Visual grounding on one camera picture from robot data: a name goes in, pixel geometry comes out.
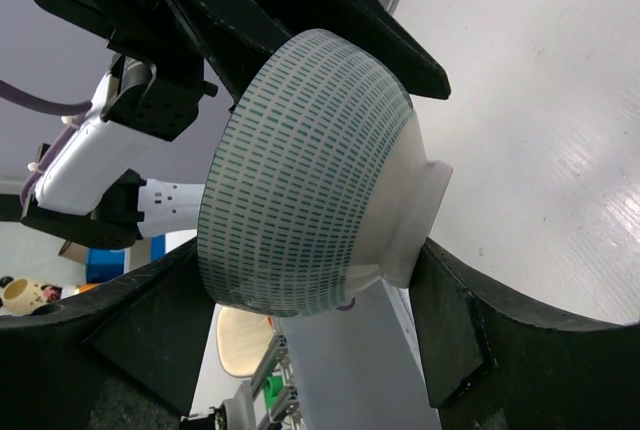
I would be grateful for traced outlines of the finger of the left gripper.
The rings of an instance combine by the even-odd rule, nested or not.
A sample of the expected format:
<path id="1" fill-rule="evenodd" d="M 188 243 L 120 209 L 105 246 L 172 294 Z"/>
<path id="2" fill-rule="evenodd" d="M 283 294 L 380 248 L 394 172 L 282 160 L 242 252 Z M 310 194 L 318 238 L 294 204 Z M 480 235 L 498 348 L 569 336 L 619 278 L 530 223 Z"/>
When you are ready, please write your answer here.
<path id="1" fill-rule="evenodd" d="M 329 30 L 377 58 L 409 93 L 433 99 L 450 96 L 444 68 L 379 0 L 311 0 L 305 22 Z"/>

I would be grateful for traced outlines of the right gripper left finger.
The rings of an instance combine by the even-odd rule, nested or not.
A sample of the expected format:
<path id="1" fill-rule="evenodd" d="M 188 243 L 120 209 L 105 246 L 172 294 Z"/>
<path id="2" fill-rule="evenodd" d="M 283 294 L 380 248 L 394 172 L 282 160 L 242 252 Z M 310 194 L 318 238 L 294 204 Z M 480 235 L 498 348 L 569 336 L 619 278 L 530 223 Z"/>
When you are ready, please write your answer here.
<path id="1" fill-rule="evenodd" d="M 201 365 L 196 245 L 1 319 L 4 429 L 176 429 Z"/>

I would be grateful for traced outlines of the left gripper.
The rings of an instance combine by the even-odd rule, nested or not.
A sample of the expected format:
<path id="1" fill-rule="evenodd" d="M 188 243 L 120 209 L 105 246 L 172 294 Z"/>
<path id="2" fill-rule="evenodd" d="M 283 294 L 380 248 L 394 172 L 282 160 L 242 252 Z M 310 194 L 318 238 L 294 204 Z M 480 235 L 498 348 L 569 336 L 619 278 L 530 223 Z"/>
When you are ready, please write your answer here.
<path id="1" fill-rule="evenodd" d="M 172 142 L 198 117 L 210 65 L 237 102 L 291 33 L 254 0 L 34 0 L 105 39 L 117 86 L 99 121 Z"/>

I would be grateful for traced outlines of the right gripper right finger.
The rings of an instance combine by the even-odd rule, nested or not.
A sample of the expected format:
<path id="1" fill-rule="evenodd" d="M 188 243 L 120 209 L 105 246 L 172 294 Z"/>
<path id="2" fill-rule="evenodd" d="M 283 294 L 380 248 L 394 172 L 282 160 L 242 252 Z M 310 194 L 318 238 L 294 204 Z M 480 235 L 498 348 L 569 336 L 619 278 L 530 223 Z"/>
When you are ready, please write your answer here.
<path id="1" fill-rule="evenodd" d="M 638 428 L 638 324 L 544 304 L 433 240 L 421 249 L 409 300 L 442 428 Z"/>

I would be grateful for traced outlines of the celadon green bowl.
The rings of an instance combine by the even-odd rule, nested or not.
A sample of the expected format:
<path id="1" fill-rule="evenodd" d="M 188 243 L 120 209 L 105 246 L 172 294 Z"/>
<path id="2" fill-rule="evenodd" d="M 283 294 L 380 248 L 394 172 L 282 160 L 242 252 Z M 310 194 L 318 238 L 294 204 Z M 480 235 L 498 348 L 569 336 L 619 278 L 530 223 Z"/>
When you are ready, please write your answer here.
<path id="1" fill-rule="evenodd" d="M 308 316 L 410 284 L 453 173 L 378 59 L 324 29 L 280 47 L 239 100 L 203 191 L 201 278 L 222 305 Z"/>

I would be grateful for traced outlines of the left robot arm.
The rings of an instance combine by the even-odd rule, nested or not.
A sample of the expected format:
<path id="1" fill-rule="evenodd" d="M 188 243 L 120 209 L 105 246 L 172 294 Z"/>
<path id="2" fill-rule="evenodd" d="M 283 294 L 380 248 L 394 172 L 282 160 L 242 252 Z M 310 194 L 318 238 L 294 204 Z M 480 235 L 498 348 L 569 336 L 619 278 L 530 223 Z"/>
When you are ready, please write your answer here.
<path id="1" fill-rule="evenodd" d="M 59 139 L 20 195 L 24 225 L 90 248 L 122 249 L 189 229 L 199 189 L 141 177 L 133 160 L 174 141 L 219 89 L 239 101 L 292 37 L 325 29 L 382 62 L 405 89 L 445 100 L 444 68 L 379 0 L 34 0 L 95 34 L 114 57 L 92 99 L 56 105 Z"/>

